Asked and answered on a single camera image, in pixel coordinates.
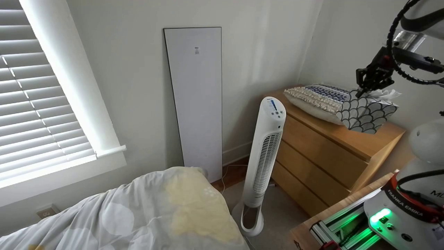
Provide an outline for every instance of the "dresser drawer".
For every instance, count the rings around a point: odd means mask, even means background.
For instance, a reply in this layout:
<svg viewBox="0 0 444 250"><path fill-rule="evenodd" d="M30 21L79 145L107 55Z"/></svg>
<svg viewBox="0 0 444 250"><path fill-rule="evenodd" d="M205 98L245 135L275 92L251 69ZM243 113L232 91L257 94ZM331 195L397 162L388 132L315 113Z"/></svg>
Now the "dresser drawer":
<svg viewBox="0 0 444 250"><path fill-rule="evenodd" d="M273 180L308 214L315 216L327 206L280 164L275 164Z"/></svg>
<svg viewBox="0 0 444 250"><path fill-rule="evenodd" d="M286 142L280 144L277 162L329 206L349 195L343 185L323 173L318 166L308 162Z"/></svg>
<svg viewBox="0 0 444 250"><path fill-rule="evenodd" d="M323 138L302 123L287 117L283 141L351 189L368 163Z"/></svg>

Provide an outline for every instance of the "white wall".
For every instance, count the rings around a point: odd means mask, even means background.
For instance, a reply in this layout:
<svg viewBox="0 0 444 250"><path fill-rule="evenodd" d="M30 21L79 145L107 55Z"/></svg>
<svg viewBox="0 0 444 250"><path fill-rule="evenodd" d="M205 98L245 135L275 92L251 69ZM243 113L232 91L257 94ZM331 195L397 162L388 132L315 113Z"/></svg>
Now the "white wall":
<svg viewBox="0 0 444 250"><path fill-rule="evenodd" d="M334 0L324 2L319 14L311 48L300 76L301 84L327 82L344 89L355 89L355 70L366 67L386 44L392 19L402 7L399 0ZM444 59L442 42L427 39L420 55ZM444 89L419 87L394 78L394 89L402 94L395 101L399 110L392 121L406 130L438 119L444 109ZM377 174L401 169L412 155L406 137Z"/></svg>
<svg viewBox="0 0 444 250"><path fill-rule="evenodd" d="M223 162L248 155L259 98L294 85L322 0L68 0L127 167L0 209L0 235L182 164L162 28L222 27Z"/></svg>

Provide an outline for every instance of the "electrical outlet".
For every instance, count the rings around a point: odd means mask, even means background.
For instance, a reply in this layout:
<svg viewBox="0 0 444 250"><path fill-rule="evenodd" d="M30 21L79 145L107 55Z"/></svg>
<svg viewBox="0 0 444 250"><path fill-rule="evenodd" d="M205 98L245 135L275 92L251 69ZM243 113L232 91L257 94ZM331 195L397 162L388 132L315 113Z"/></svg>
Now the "electrical outlet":
<svg viewBox="0 0 444 250"><path fill-rule="evenodd" d="M37 217L40 220L43 220L46 217L53 217L57 213L59 213L58 207L55 205L51 205L51 206L46 206L44 209L39 210Z"/></svg>

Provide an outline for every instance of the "green light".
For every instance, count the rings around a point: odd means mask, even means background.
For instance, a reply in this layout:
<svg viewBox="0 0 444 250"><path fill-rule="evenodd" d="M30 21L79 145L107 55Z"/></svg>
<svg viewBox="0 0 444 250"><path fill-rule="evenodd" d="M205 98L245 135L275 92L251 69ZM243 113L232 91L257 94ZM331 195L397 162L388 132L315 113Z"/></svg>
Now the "green light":
<svg viewBox="0 0 444 250"><path fill-rule="evenodd" d="M388 209L383 209L370 219L370 224L377 224L380 219L388 217L390 214L391 212Z"/></svg>

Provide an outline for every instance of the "floor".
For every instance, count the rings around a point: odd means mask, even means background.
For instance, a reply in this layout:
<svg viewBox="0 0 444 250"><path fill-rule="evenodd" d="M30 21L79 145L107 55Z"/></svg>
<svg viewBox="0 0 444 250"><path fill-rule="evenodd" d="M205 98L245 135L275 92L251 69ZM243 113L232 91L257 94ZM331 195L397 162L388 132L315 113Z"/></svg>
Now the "floor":
<svg viewBox="0 0 444 250"><path fill-rule="evenodd" d="M218 188L230 212L238 203L245 176L245 162L223 169L223 181L213 184ZM265 227L261 235L247 239L252 250L287 250L295 249L288 241L288 232L308 217L277 187L269 187L262 205Z"/></svg>

